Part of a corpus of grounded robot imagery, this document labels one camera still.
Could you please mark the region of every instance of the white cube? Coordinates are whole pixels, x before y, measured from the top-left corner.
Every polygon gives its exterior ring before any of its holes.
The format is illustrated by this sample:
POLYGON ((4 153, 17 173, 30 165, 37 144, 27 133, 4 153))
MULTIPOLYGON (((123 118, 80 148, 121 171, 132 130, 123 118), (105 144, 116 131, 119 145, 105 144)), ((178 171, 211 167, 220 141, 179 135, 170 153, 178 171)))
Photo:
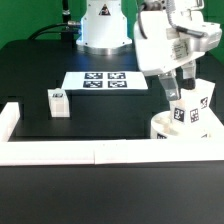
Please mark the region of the white cube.
POLYGON ((48 90, 48 100, 52 117, 70 117, 69 101, 65 90, 48 90))

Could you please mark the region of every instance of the black table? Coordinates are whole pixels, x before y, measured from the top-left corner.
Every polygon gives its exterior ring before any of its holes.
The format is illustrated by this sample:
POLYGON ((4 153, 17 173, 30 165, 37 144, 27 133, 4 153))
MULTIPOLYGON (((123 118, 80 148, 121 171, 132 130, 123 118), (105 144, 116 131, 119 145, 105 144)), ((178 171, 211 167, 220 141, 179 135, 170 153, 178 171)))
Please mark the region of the black table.
MULTIPOLYGON (((0 105, 17 101, 21 119, 10 141, 149 138, 150 120, 169 105, 157 77, 148 91, 72 91, 69 119, 52 119, 47 90, 67 71, 139 71, 135 51, 114 56, 78 52, 60 41, 14 41, 0 51, 0 105)), ((211 108, 224 120, 224 66, 211 55, 197 61, 197 77, 216 82, 211 108)))
MULTIPOLYGON (((211 108, 223 121, 224 68, 210 54, 197 63, 198 77, 216 82, 211 108)), ((86 70, 138 68, 134 51, 100 57, 57 41, 7 44, 0 103, 16 100, 22 111, 10 141, 148 138, 151 117, 168 109, 156 78, 143 94, 72 94, 72 118, 50 117, 47 89, 60 87, 66 71, 86 70)), ((1 167, 0 223, 223 224, 223 173, 222 161, 1 167)))

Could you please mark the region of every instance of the black and white pattern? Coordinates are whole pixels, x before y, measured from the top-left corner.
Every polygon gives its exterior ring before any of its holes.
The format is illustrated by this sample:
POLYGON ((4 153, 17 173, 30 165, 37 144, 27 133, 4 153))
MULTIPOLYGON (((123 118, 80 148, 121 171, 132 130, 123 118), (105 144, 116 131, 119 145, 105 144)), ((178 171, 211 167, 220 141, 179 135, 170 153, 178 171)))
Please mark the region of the black and white pattern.
POLYGON ((208 107, 208 97, 201 100, 201 109, 208 107))
POLYGON ((108 79, 126 79, 126 75, 124 72, 110 72, 108 79))
POLYGON ((180 122, 184 122, 185 111, 179 108, 174 109, 174 119, 180 122))
POLYGON ((198 109, 194 109, 190 111, 191 123, 194 123, 199 120, 198 109))
POLYGON ((102 81, 84 81, 83 84, 84 88, 102 88, 103 87, 103 82, 102 81))
POLYGON ((54 93, 53 94, 53 98, 62 98, 63 97, 63 93, 54 93))
POLYGON ((108 88, 127 88, 126 81, 109 81, 108 88))
POLYGON ((85 79, 103 79, 103 73, 102 72, 96 72, 96 73, 85 73, 85 79))
POLYGON ((167 137, 157 133, 157 139, 167 139, 167 137))

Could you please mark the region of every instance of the green wall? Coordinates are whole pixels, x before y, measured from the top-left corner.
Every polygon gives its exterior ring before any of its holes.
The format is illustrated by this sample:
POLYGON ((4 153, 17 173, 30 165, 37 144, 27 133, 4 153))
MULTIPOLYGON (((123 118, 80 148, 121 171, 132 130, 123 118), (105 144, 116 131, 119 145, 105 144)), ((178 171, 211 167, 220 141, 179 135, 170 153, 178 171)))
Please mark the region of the green wall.
MULTIPOLYGON (((0 0, 0 48, 7 42, 27 39, 44 26, 62 22, 61 0, 0 0)), ((86 10, 85 0, 70 0, 73 20, 80 20, 86 10)), ((136 0, 123 0, 122 9, 128 18, 129 36, 133 38, 133 24, 136 19, 136 0)), ((217 22, 224 28, 224 0, 205 0, 203 10, 206 21, 217 22)), ((41 38, 59 38, 56 34, 41 38)), ((224 63, 224 34, 218 48, 211 53, 224 63)))

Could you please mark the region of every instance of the black cable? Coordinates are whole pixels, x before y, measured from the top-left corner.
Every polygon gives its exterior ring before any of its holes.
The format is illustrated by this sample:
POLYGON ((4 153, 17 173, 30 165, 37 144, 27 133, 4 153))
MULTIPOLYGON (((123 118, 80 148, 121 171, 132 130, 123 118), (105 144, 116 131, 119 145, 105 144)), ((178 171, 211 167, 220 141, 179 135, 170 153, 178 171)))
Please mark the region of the black cable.
POLYGON ((143 25, 142 25, 141 12, 144 11, 144 9, 146 9, 146 8, 147 8, 146 3, 142 3, 139 6, 139 10, 138 10, 138 26, 139 26, 139 30, 140 30, 141 35, 145 39, 147 39, 147 36, 145 34, 145 31, 144 31, 144 28, 143 28, 143 25))
POLYGON ((171 0, 166 1, 166 13, 169 24, 176 29, 178 32, 186 33, 188 35, 194 36, 196 38, 202 38, 204 37, 205 33, 197 30, 190 30, 188 28, 177 26, 175 23, 173 23, 172 20, 172 10, 175 8, 175 3, 171 0))
POLYGON ((46 30, 49 30, 49 29, 52 29, 52 28, 60 27, 60 26, 68 26, 68 24, 67 24, 67 23, 57 23, 57 24, 52 24, 52 25, 43 27, 43 28, 37 30, 36 32, 34 32, 34 33, 28 38, 28 40, 34 40, 34 39, 36 38, 36 36, 38 36, 39 33, 43 32, 43 31, 46 31, 46 30))
POLYGON ((40 32, 38 33, 37 35, 33 36, 32 40, 35 40, 37 37, 43 35, 43 34, 62 34, 62 33, 72 33, 72 34, 79 34, 79 31, 78 30, 64 30, 64 31, 43 31, 43 32, 40 32))
POLYGON ((62 0, 62 7, 63 7, 62 18, 63 22, 66 23, 69 20, 71 20, 71 13, 68 6, 68 0, 62 0))

